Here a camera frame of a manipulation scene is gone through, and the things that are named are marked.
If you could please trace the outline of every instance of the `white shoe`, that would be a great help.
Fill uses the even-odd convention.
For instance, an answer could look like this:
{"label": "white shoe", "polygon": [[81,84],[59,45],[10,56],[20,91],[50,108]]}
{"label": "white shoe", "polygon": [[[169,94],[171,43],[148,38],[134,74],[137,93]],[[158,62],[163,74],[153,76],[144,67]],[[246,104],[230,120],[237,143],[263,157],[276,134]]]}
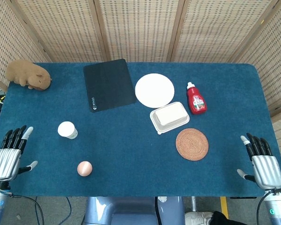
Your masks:
{"label": "white shoe", "polygon": [[209,225],[212,215],[212,212],[187,212],[185,225]]}

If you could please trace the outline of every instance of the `pink ball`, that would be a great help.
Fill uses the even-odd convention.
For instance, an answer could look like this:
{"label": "pink ball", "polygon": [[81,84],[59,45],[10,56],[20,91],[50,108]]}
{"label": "pink ball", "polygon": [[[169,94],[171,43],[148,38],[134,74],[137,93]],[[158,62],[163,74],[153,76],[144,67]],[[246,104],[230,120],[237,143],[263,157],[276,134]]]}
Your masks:
{"label": "pink ball", "polygon": [[77,167],[77,172],[82,177],[89,176],[90,173],[92,172],[92,170],[93,170],[93,166],[88,161],[83,161],[83,162],[79,163],[79,165]]}

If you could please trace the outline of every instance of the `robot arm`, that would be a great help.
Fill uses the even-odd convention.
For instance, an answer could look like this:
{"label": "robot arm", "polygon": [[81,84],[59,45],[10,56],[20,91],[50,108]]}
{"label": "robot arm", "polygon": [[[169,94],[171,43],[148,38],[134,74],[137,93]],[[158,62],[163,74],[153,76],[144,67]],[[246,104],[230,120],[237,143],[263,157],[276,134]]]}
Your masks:
{"label": "robot arm", "polygon": [[281,225],[281,171],[278,161],[265,139],[249,133],[247,136],[249,140],[245,136],[241,136],[241,140],[247,148],[255,175],[248,175],[240,169],[237,172],[242,178],[255,182],[265,191],[258,205],[257,224],[259,225],[259,207],[264,200],[272,224]]}
{"label": "robot arm", "polygon": [[37,165],[37,161],[34,161],[26,167],[19,168],[26,141],[33,127],[29,127],[24,133],[25,129],[26,126],[14,131],[9,130],[0,148],[0,221],[8,197],[13,196],[13,193],[10,192],[9,182],[14,180],[18,174],[31,171]]}

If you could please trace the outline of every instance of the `brown stuffed animal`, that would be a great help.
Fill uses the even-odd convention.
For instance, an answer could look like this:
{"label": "brown stuffed animal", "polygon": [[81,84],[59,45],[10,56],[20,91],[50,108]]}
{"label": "brown stuffed animal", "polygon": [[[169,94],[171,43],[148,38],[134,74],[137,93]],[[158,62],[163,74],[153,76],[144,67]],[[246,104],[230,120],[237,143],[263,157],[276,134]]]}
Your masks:
{"label": "brown stuffed animal", "polygon": [[50,74],[44,68],[27,60],[14,60],[7,66],[6,78],[9,81],[28,85],[29,89],[45,90],[50,86]]}

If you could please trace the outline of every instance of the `white paper cup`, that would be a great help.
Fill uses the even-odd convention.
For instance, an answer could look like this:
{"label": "white paper cup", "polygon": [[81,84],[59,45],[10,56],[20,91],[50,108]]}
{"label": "white paper cup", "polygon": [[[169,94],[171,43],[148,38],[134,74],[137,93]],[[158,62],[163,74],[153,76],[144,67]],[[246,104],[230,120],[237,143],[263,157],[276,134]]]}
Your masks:
{"label": "white paper cup", "polygon": [[78,132],[77,132],[74,124],[69,122],[69,121],[62,122],[58,126],[57,131],[58,131],[60,136],[67,137],[69,139],[74,139],[78,135]]}

